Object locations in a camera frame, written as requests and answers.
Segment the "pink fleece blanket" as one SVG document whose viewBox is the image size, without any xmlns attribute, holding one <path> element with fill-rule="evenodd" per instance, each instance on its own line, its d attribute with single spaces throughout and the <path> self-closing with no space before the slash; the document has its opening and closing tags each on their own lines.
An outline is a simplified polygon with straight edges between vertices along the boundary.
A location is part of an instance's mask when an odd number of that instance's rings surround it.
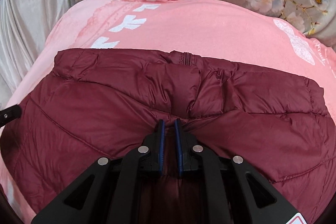
<svg viewBox="0 0 336 224">
<path fill-rule="evenodd" d="M 216 0 L 85 0 L 70 8 L 9 100 L 23 99 L 68 48 L 189 51 L 315 80 L 335 115 L 335 51 L 288 22 Z"/>
</svg>

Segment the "silver satin curtain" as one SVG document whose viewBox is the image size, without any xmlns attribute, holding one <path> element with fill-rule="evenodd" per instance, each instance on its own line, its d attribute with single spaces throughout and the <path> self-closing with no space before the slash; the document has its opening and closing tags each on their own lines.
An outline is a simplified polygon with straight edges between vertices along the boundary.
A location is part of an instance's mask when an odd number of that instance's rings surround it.
<svg viewBox="0 0 336 224">
<path fill-rule="evenodd" d="M 1 108 L 45 47 L 75 0 L 1 0 Z"/>
</svg>

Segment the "maroon quilted puffer jacket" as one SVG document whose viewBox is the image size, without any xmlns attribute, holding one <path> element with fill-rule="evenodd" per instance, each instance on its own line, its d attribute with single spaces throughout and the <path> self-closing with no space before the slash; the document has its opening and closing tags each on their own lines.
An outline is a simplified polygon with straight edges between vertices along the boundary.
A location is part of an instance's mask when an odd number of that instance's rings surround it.
<svg viewBox="0 0 336 224">
<path fill-rule="evenodd" d="M 5 166 L 33 211 L 100 157 L 138 147 L 166 123 L 163 191 L 173 178 L 173 123 L 221 156 L 240 155 L 314 223 L 335 195 L 335 124 L 311 79 L 182 52 L 70 49 L 20 104 L 1 136 Z"/>
</svg>

